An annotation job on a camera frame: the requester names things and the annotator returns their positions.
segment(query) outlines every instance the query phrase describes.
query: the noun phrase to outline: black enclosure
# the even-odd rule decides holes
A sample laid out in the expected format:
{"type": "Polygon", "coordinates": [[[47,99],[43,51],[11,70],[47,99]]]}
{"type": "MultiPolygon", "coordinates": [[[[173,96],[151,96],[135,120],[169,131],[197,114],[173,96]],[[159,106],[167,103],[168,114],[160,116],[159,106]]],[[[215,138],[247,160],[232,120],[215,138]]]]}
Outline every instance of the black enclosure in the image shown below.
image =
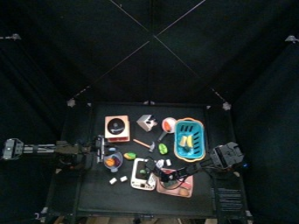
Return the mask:
{"type": "MultiPolygon", "coordinates": [[[[71,102],[223,107],[256,223],[299,223],[290,35],[299,39],[298,0],[0,1],[0,141],[55,144],[71,102]]],[[[41,160],[0,162],[0,222],[41,211],[51,176],[41,160]]]]}

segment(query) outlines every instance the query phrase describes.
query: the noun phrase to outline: orange toy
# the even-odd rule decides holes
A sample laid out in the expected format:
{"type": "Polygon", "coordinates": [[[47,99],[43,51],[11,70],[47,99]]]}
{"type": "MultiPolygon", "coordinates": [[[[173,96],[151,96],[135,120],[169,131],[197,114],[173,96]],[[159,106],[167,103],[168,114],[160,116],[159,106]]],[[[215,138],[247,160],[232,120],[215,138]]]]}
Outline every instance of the orange toy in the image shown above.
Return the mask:
{"type": "Polygon", "coordinates": [[[113,166],[116,163],[115,159],[112,157],[109,157],[107,160],[105,160],[105,164],[108,167],[113,166]]]}
{"type": "Polygon", "coordinates": [[[168,122],[163,122],[163,130],[167,132],[172,130],[171,124],[168,122]]]}

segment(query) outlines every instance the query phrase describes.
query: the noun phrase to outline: green lime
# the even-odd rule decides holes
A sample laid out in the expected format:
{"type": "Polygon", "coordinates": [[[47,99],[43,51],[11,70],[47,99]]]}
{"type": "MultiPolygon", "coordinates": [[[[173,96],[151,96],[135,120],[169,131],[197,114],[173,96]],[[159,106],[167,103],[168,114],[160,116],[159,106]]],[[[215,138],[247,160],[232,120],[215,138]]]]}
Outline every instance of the green lime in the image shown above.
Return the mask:
{"type": "Polygon", "coordinates": [[[163,155],[168,152],[167,147],[163,143],[159,143],[159,151],[163,155]]]}

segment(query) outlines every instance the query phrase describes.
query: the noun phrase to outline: yellow banana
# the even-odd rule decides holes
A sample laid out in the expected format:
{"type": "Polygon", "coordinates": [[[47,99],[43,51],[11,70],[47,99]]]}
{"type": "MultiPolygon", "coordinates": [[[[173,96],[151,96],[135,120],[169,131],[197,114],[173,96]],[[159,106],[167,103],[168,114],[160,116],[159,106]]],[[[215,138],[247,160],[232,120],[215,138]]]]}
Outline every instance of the yellow banana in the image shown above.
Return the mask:
{"type": "Polygon", "coordinates": [[[180,141],[180,143],[179,143],[179,145],[180,145],[181,147],[185,146],[185,141],[187,141],[187,136],[181,136],[181,141],[180,141]]]}
{"type": "Polygon", "coordinates": [[[191,149],[192,148],[192,135],[187,136],[187,147],[191,149]]]}

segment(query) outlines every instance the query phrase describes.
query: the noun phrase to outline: blue basket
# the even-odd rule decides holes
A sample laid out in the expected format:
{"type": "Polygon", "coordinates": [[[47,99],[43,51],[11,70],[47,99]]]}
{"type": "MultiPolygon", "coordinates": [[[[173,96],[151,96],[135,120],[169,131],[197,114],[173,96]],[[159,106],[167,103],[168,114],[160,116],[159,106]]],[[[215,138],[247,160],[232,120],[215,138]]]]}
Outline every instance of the blue basket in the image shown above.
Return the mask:
{"type": "Polygon", "coordinates": [[[187,117],[177,120],[173,131],[173,154],[175,156],[187,161],[195,162],[204,158],[204,128],[200,121],[187,117]],[[180,146],[183,137],[192,137],[192,147],[185,149],[180,146]]]}

